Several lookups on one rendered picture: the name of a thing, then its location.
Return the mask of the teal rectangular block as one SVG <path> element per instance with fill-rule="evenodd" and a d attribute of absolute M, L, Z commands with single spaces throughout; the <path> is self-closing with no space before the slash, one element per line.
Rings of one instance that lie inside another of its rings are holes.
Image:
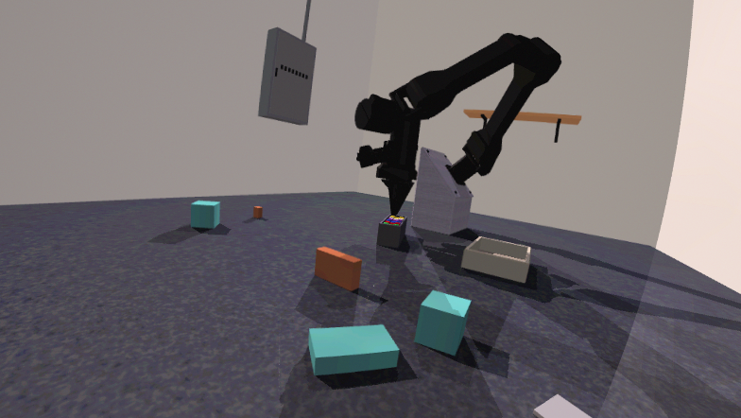
<path fill-rule="evenodd" d="M 399 349 L 384 325 L 309 328 L 314 375 L 397 366 Z"/>

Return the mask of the beige open-top tray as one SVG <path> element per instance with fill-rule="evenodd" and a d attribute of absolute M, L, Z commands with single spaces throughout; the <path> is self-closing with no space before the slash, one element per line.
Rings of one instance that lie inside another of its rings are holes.
<path fill-rule="evenodd" d="M 480 236 L 464 249 L 461 267 L 525 283 L 530 255 L 531 247 Z"/>

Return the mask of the teal cube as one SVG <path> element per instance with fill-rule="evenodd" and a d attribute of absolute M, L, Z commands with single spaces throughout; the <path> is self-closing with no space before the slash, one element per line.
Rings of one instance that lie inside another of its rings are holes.
<path fill-rule="evenodd" d="M 421 303 L 414 342 L 454 356 L 470 306 L 471 300 L 433 290 Z"/>
<path fill-rule="evenodd" d="M 191 203 L 191 227 L 214 229 L 219 223 L 219 201 Z"/>

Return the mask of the orange rectangular block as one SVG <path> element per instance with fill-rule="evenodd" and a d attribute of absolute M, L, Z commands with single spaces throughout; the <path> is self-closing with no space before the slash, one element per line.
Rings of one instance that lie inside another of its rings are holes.
<path fill-rule="evenodd" d="M 348 290 L 358 289 L 362 260 L 344 253 L 317 249 L 315 275 Z"/>

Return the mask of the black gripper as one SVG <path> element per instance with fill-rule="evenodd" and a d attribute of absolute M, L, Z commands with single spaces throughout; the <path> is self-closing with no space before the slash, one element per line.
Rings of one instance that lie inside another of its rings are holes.
<path fill-rule="evenodd" d="M 407 136 L 390 136 L 388 140 L 388 163 L 377 167 L 376 178 L 387 186 L 390 202 L 390 213 L 396 216 L 414 182 L 417 180 L 416 153 L 418 150 L 417 138 Z"/>

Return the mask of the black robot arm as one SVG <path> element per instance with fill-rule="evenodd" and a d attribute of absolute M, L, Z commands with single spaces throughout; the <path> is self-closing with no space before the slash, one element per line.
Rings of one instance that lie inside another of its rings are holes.
<path fill-rule="evenodd" d="M 357 104 L 355 126 L 419 139 L 421 121 L 448 108 L 455 96 L 481 79 L 514 63 L 510 86 L 491 115 L 486 127 L 472 131 L 462 148 L 466 153 L 453 165 L 445 165 L 458 185 L 476 172 L 491 173 L 501 152 L 502 138 L 533 90 L 548 82 L 559 70 L 561 55 L 536 37 L 504 33 L 496 42 L 445 70 L 428 71 L 389 93 L 390 100 L 371 94 Z M 410 108 L 407 97 L 414 108 Z"/>

